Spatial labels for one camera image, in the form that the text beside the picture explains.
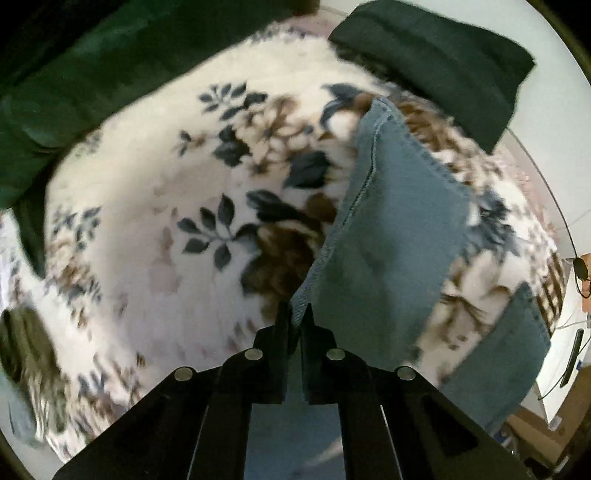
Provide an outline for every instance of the black cable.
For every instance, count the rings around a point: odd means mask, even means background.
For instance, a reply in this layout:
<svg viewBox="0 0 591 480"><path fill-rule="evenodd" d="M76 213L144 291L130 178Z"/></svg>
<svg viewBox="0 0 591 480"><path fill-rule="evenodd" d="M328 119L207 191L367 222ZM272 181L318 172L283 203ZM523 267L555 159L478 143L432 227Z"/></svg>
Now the black cable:
<svg viewBox="0 0 591 480"><path fill-rule="evenodd" d="M552 200L554 201L554 204L556 205L556 208L558 209L558 213L560 214L560 216L562 218L562 221L564 222L564 228L566 229L566 233L569 235L570 244L573 246L573 252L574 252L573 268L574 268L574 266L575 266L574 264L576 263L577 260L579 261L579 267L581 267L581 264L582 264L582 266L584 266L584 273L583 273L583 270L582 269L581 270L579 270L578 268L575 268L574 269L575 276L579 280L581 280L581 281L587 281L587 280L589 280L589 272L587 270L587 266L585 265L584 260L577 255L577 249L574 246L573 236L570 234L570 229L569 229L568 224L566 223L566 218L564 217L564 214L562 213L562 208L560 208L560 205L558 204L558 201L556 200L556 197L554 196L554 192L550 188L550 185L548 184L548 181L546 180L546 177L544 177L543 173L540 171L540 168L538 167L538 164L531 157L530 153L527 151L527 149L525 148L525 146L523 145L523 143L521 143L521 141L519 140L519 138L517 138L517 136L513 133L513 130L511 130L511 129L507 129L507 130L509 130L509 132L511 132L511 135L513 136L513 138L515 138L515 141L519 144L519 146L525 152L525 155L527 155L527 157L532 162L533 166L535 167L535 170L538 172L538 175L540 176L540 178L544 182L544 185L546 185L546 189L548 190L550 196L552 197ZM579 292L579 295L581 295L584 299L591 298L591 291L589 291L589 294L587 296L585 296L581 292L581 289L579 288L579 282L577 282L576 279L574 281L574 284L577 285L577 291Z"/></svg>
<svg viewBox="0 0 591 480"><path fill-rule="evenodd" d="M586 347L586 346L589 344L589 341L590 341L590 340L591 340L591 337L589 337L589 338L587 339L587 341L585 342L585 344L584 344L584 345L581 347L581 350L579 350L579 353L577 353L577 357L578 357L578 356L581 354L581 352L582 352L583 350L585 350L585 347ZM540 397L540 396L538 396L538 401L540 401L540 400L543 400L543 399L545 399L545 398L546 398L548 395L550 395L550 394L551 394L551 393L554 391L554 389L555 389L556 387L558 387L558 384L559 384L560 382L562 382L562 379L564 378L564 376L565 376L565 375L566 375L566 372L564 372L562 375L560 375L560 378L558 379L558 381L557 381L557 382L554 384L554 386L553 386L553 387L552 387L550 390L548 390L548 392L546 393L546 395L542 395L541 397Z"/></svg>

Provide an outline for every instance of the brown plaid pattern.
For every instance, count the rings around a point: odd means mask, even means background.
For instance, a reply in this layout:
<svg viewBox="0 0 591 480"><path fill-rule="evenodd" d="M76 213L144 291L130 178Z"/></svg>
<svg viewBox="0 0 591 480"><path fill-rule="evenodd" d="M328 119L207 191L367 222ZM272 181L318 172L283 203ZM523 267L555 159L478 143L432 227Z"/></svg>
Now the brown plaid pattern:
<svg viewBox="0 0 591 480"><path fill-rule="evenodd" d="M538 307L550 334L554 332L564 303L566 279L564 268L556 253L548 260L548 275L542 283L542 292L537 297Z"/></svg>

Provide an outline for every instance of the brown box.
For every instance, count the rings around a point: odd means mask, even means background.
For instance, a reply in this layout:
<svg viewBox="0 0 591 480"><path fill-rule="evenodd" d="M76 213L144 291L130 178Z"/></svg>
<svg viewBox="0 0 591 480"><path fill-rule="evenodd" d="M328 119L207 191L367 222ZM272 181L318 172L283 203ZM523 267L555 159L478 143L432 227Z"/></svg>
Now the brown box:
<svg viewBox="0 0 591 480"><path fill-rule="evenodd" d="M562 422L552 432L546 422L522 407L512 415L508 424L516 434L529 443L547 462L555 465L591 407L591 367L577 375L569 394L558 411Z"/></svg>

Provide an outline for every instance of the floral print fabric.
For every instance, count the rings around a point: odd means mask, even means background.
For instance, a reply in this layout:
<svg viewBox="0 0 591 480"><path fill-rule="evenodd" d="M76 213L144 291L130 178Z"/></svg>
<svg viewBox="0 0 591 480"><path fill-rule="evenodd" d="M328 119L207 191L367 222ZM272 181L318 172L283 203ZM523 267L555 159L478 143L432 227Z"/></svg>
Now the floral print fabric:
<svg viewBox="0 0 591 480"><path fill-rule="evenodd" d="M327 40L273 26L72 150L48 185L46 278L5 216L7 300L35 308L64 385L57 429L30 384L40 440L68 460L173 369L215 367L252 344L322 248L375 95L390 96L474 192L470 244L409 361L439 385L522 281L542 295L556 246L497 159L427 102L339 60Z"/></svg>

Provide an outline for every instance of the round metal rivet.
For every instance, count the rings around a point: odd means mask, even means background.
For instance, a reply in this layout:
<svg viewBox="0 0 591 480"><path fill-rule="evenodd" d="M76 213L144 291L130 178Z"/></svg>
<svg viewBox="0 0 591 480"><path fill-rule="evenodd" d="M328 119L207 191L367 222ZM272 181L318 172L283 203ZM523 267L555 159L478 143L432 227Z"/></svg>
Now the round metal rivet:
<svg viewBox="0 0 591 480"><path fill-rule="evenodd" d="M191 378L193 378L193 370L191 370L189 367L177 368L174 371L174 377L179 382L186 382L187 380L191 380Z"/></svg>
<svg viewBox="0 0 591 480"><path fill-rule="evenodd" d="M328 352L326 352L326 356L329 360L333 360L338 362L345 358L345 351L340 348L331 348Z"/></svg>
<svg viewBox="0 0 591 480"><path fill-rule="evenodd" d="M246 352L244 352L244 356L247 360L260 360L262 358L262 351L260 351L258 348L249 348Z"/></svg>
<svg viewBox="0 0 591 480"><path fill-rule="evenodd" d="M407 382L410 380L414 380L414 378L417 376L415 371L410 367L400 367L398 370L396 370L396 374L398 375L398 378L400 380L404 380Z"/></svg>

